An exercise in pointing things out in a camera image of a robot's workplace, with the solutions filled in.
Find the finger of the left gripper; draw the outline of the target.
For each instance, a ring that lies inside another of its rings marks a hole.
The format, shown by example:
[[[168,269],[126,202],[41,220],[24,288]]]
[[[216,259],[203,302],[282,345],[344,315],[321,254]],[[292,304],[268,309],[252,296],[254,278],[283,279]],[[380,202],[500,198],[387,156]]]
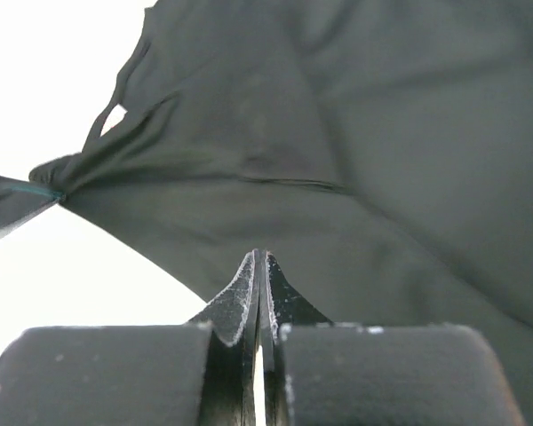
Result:
[[[46,185],[0,176],[0,240],[63,198]]]

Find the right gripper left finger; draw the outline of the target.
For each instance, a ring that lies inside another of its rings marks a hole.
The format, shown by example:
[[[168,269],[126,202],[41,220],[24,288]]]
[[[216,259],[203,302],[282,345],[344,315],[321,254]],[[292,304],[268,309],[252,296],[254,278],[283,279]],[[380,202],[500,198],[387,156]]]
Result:
[[[0,425],[252,425],[260,254],[181,325],[33,327],[0,357]]]

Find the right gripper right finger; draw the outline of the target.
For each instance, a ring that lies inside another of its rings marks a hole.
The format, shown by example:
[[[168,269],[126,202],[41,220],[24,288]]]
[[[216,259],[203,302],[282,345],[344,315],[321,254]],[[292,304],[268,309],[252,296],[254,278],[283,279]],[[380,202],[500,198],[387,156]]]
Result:
[[[495,352],[461,325],[329,320],[270,252],[258,266],[269,425],[522,425]]]

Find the black t-shirt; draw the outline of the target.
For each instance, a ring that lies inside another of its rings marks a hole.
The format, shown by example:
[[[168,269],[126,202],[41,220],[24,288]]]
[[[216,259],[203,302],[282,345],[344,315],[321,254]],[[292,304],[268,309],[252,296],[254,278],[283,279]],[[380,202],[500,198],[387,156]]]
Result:
[[[267,249],[338,322],[478,329],[533,425],[533,1],[159,1],[31,181],[204,299]]]

